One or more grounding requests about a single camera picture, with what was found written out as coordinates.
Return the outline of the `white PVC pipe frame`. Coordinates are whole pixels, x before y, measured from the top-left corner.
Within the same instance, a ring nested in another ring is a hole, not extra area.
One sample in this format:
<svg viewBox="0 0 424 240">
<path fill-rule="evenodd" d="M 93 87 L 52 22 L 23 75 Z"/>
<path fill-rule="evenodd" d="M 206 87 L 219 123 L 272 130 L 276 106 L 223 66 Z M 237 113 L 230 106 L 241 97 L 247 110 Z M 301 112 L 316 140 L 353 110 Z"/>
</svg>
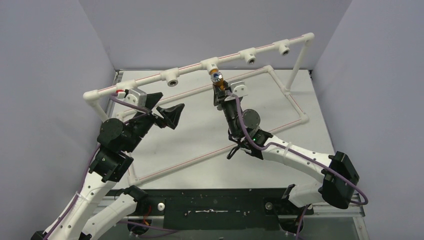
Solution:
<svg viewBox="0 0 424 240">
<path fill-rule="evenodd" d="M 285 142 L 307 148 L 302 133 L 322 121 L 312 82 L 300 68 L 313 33 L 251 47 L 226 56 L 212 57 L 184 67 L 163 71 L 131 71 L 115 85 L 87 91 L 84 101 L 104 122 L 127 120 L 136 110 L 115 105 L 111 113 L 100 106 L 117 90 L 138 88 L 162 92 L 158 106 L 185 104 L 176 129 L 152 128 L 130 154 L 133 163 L 124 174 L 130 185 L 149 189 L 266 188 L 305 183 L 311 178 L 291 167 L 261 160 L 238 150 L 228 139 L 228 123 L 213 105 L 210 71 L 218 69 L 224 80 L 243 80 L 248 95 L 243 109 L 254 109 L 260 128 Z"/>
</svg>

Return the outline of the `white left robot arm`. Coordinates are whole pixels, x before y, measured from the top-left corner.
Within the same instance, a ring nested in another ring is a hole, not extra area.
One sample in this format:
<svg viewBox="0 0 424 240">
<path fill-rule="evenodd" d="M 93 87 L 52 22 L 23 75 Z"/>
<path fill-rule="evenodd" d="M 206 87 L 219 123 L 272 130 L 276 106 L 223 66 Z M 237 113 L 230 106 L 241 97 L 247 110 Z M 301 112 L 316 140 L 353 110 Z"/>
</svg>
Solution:
<svg viewBox="0 0 424 240">
<path fill-rule="evenodd" d="M 34 240 L 97 240 L 122 218 L 131 213 L 141 215 L 148 208 L 148 194 L 135 185 L 123 190 L 118 199 L 95 213 L 102 199 L 127 172 L 135 150 L 153 127 L 175 129 L 185 107 L 158 106 L 161 92 L 146 93 L 136 89 L 118 90 L 110 95 L 115 103 L 136 111 L 127 121 L 108 118 L 100 126 L 97 147 L 85 169 L 79 190 L 45 230 L 36 231 Z"/>
</svg>

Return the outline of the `yellow plastic water faucet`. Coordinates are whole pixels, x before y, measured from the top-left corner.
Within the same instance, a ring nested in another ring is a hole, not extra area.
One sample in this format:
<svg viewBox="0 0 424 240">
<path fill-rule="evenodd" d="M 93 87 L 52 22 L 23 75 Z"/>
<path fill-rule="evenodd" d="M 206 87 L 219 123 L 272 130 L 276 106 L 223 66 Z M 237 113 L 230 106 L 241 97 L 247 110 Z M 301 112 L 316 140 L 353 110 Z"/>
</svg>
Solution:
<svg viewBox="0 0 424 240">
<path fill-rule="evenodd" d="M 218 69 L 212 69 L 209 72 L 212 85 L 220 90 L 225 89 L 224 77 Z"/>
</svg>

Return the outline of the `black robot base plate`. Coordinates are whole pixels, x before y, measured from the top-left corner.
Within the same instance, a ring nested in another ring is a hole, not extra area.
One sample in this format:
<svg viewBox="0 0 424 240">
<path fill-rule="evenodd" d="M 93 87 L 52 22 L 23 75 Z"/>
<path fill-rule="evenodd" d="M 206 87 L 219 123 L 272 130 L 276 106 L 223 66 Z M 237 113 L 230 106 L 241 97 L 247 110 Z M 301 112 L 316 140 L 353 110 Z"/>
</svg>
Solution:
<svg viewBox="0 0 424 240">
<path fill-rule="evenodd" d="M 162 220 L 171 230 L 286 230 L 294 233 L 304 207 L 285 188 L 146 189 L 132 219 Z"/>
</svg>

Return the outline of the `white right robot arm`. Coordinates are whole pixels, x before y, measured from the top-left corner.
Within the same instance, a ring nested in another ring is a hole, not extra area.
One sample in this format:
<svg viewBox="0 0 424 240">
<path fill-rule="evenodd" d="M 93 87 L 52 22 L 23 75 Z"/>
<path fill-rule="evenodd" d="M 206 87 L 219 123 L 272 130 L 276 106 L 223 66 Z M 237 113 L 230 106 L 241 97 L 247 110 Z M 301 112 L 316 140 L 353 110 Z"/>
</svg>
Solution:
<svg viewBox="0 0 424 240">
<path fill-rule="evenodd" d="M 320 153 L 286 142 L 260 128 L 260 116 L 253 109 L 242 110 L 241 97 L 229 88 L 214 86 L 213 104 L 223 111 L 228 124 L 228 139 L 236 143 L 227 155 L 237 150 L 260 160 L 272 161 L 300 171 L 315 181 L 306 185 L 291 184 L 281 199 L 282 209 L 289 214 L 309 204 L 326 202 L 347 209 L 359 182 L 359 174 L 344 152 Z"/>
</svg>

